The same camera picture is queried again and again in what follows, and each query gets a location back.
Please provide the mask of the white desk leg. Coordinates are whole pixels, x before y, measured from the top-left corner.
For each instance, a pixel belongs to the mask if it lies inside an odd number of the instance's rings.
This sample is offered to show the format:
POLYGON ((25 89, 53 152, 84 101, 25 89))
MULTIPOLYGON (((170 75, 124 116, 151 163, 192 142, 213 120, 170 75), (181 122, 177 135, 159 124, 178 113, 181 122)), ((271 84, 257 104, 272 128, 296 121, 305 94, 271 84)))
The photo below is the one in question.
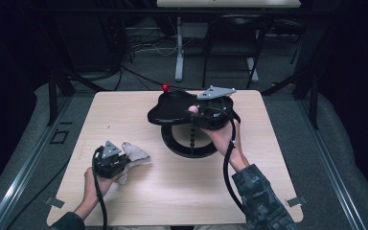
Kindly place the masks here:
POLYGON ((175 65, 176 81, 183 81, 183 69, 184 69, 184 52, 183 52, 183 38, 182 38, 182 21, 178 17, 176 20, 176 41, 177 41, 177 56, 175 65))

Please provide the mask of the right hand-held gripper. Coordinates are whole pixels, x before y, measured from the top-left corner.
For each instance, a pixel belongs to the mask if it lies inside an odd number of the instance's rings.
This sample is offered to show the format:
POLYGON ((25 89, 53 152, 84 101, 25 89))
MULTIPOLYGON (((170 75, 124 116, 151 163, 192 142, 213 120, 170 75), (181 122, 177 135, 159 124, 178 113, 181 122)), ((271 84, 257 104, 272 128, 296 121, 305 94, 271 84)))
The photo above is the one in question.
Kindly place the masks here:
POLYGON ((191 115, 191 122, 200 128, 217 130, 232 121, 235 116, 233 101, 230 96, 236 93, 235 88, 210 86, 196 95, 193 105, 199 109, 191 115))

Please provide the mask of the person's right hand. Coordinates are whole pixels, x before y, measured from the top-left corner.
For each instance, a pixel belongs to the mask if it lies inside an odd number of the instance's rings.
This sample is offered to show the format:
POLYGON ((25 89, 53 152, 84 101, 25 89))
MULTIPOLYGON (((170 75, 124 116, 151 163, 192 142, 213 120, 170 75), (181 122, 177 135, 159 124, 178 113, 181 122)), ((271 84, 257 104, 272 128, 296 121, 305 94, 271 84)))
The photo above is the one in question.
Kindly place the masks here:
POLYGON ((233 131, 236 131, 234 138, 235 144, 230 153, 229 164, 236 172, 239 172, 249 165, 247 158, 242 152, 240 123, 237 120, 233 120, 233 122, 228 122, 223 128, 219 130, 203 129, 203 132, 205 132, 210 137, 216 149, 223 156, 226 155, 229 144, 233 140, 233 131))

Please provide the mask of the black wavy tray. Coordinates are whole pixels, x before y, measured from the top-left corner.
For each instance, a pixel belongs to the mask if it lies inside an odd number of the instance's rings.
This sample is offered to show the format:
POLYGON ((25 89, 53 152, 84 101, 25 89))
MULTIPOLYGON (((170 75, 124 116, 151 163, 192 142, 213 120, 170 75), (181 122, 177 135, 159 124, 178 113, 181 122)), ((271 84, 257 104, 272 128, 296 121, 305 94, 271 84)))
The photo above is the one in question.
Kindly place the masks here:
MULTIPOLYGON (((213 143, 199 148, 195 146, 194 131, 195 127, 198 126, 195 126, 191 122, 192 113, 188 110, 195 102, 196 94, 180 90, 163 92, 158 98, 157 105, 148 113, 148 121, 151 124, 161 126, 161 136, 165 145, 172 152, 186 158, 204 158, 217 151, 213 143), (190 134, 190 145, 188 147, 181 145, 173 137, 173 126, 187 124, 191 126, 192 132, 190 134)), ((236 112, 234 119, 238 122, 241 121, 240 116, 236 112)))

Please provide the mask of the white desk top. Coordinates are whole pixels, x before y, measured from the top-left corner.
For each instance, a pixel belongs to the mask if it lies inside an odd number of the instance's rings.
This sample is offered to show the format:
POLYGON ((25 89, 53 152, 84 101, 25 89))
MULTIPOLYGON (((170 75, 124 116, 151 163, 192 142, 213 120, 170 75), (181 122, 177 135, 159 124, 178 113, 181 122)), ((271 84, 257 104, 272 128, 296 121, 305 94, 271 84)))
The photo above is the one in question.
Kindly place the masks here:
POLYGON ((300 0, 157 0, 165 8, 299 8, 300 0))

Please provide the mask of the grey table bracket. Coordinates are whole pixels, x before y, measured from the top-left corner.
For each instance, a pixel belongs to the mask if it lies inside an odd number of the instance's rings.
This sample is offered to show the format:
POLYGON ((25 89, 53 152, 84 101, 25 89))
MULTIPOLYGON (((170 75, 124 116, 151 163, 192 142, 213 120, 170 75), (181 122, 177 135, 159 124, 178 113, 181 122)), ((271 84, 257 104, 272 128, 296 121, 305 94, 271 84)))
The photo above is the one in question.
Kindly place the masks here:
POLYGON ((44 201, 45 204, 50 205, 52 207, 56 207, 61 209, 64 205, 64 202, 55 198, 55 197, 47 197, 44 201))
POLYGON ((308 202, 309 200, 304 195, 286 200, 286 204, 288 207, 303 206, 308 202))

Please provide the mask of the black chair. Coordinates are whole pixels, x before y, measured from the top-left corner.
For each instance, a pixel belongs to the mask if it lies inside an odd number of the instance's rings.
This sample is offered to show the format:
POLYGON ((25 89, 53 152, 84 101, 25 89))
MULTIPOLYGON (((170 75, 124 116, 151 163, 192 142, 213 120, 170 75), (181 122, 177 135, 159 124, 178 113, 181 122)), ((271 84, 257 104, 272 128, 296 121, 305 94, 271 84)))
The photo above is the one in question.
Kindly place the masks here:
POLYGON ((273 20, 262 14, 224 14, 208 24, 203 46, 202 86, 210 57, 240 57, 246 61, 249 88, 273 20))

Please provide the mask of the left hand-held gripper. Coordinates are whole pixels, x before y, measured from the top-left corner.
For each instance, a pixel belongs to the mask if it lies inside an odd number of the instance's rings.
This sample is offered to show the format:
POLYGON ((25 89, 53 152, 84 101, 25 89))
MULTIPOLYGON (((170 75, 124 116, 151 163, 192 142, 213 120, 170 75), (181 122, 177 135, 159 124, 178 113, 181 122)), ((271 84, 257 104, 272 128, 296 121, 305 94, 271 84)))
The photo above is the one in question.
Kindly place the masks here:
POLYGON ((94 151, 93 172, 103 178, 112 178, 121 173, 129 162, 130 159, 126 154, 110 141, 106 141, 94 151))

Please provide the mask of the white waffle cloth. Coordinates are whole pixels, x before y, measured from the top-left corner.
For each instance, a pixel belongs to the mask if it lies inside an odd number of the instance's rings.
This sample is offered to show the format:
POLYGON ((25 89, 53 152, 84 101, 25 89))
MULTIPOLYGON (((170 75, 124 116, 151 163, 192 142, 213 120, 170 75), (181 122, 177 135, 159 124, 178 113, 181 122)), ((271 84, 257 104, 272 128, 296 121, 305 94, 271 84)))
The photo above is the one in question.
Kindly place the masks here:
POLYGON ((148 163, 150 161, 150 155, 147 152, 129 142, 123 142, 122 149, 129 159, 129 162, 125 165, 121 175, 115 180, 115 183, 120 185, 124 185, 126 183, 127 172, 131 168, 148 163))

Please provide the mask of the black metal frame stand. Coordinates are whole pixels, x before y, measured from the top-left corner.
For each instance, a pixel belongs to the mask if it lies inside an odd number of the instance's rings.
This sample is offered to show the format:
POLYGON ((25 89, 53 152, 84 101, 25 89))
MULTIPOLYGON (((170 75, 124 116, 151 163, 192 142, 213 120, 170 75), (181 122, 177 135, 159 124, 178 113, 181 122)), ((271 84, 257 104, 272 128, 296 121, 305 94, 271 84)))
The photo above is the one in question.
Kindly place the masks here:
POLYGON ((288 78, 275 83, 273 86, 262 92, 263 96, 269 96, 273 93, 283 89, 287 85, 297 82, 292 95, 295 100, 304 100, 307 95, 310 95, 310 106, 309 106, 309 121, 311 125, 318 129, 317 124, 317 108, 318 108, 318 85, 319 75, 312 69, 306 68, 292 74, 288 78))
POLYGON ((58 117, 58 90, 60 90, 60 92, 66 97, 72 97, 75 94, 75 88, 72 85, 70 78, 82 83, 95 92, 104 91, 104 88, 85 79, 83 76, 75 72, 66 69, 53 70, 49 75, 48 81, 50 106, 48 127, 51 126, 58 117))

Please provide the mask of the aluminium floor rail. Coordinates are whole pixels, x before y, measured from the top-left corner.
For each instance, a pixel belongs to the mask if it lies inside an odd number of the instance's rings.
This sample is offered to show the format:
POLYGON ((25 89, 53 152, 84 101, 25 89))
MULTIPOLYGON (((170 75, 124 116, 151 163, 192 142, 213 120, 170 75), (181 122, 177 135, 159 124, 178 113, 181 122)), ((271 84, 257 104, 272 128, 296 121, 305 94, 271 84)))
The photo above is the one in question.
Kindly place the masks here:
POLYGON ((354 204, 351 194, 349 193, 344 181, 331 157, 331 153, 322 138, 319 129, 312 124, 309 116, 309 107, 304 101, 297 100, 296 104, 302 114, 306 125, 310 130, 310 134, 314 139, 315 145, 319 151, 323 168, 329 178, 333 191, 337 197, 340 207, 342 208, 346 219, 348 220, 352 230, 368 230, 363 219, 361 218, 356 205, 354 204))
POLYGON ((42 98, 37 100, 31 121, 0 176, 0 230, 4 229, 18 199, 35 173, 43 150, 54 135, 59 119, 72 100, 72 97, 59 100, 57 115, 49 126, 47 125, 49 103, 42 98))

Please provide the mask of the person's left hand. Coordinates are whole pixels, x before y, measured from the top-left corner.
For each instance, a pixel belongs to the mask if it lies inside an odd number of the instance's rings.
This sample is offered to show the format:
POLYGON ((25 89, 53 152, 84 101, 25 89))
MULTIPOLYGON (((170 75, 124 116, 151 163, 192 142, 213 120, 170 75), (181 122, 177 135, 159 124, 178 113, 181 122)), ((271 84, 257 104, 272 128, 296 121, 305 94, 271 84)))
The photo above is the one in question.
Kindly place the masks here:
POLYGON ((84 173, 84 193, 82 202, 85 204, 97 204, 99 202, 98 193, 105 196, 110 186, 120 176, 117 174, 111 178, 104 178, 93 173, 92 168, 88 168, 84 173))

